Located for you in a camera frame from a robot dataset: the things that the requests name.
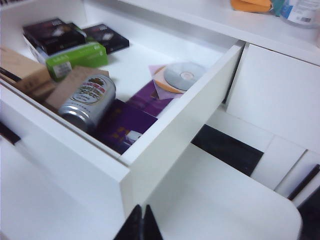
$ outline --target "orange object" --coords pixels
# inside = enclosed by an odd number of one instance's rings
[[[241,1],[247,2],[249,4],[265,6],[265,7],[269,7],[269,8],[271,6],[271,1],[270,0],[241,0]]]
[[[248,3],[245,1],[241,1],[241,0],[230,0],[230,3],[234,10],[250,12],[250,13],[266,13],[266,12],[269,12],[271,8],[271,6],[261,6],[261,5],[256,5],[256,4]]]

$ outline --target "black package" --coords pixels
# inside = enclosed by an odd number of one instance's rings
[[[120,49],[129,47],[129,40],[113,31],[105,24],[82,29],[87,34],[87,41],[97,41],[106,49],[106,53],[110,54]]]
[[[59,18],[24,26],[23,32],[48,55],[86,43],[84,35]]]

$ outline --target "cd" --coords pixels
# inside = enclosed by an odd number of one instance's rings
[[[192,62],[173,63],[163,73],[164,79],[172,87],[188,90],[206,72],[206,69]]]

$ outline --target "beer can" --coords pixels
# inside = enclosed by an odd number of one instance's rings
[[[88,76],[59,108],[58,114],[85,132],[94,130],[116,98],[116,86],[108,76]]]

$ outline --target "green package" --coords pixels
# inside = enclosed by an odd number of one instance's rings
[[[45,63],[51,77],[58,82],[75,66],[98,68],[108,64],[108,57],[104,46],[90,42],[55,54]]]

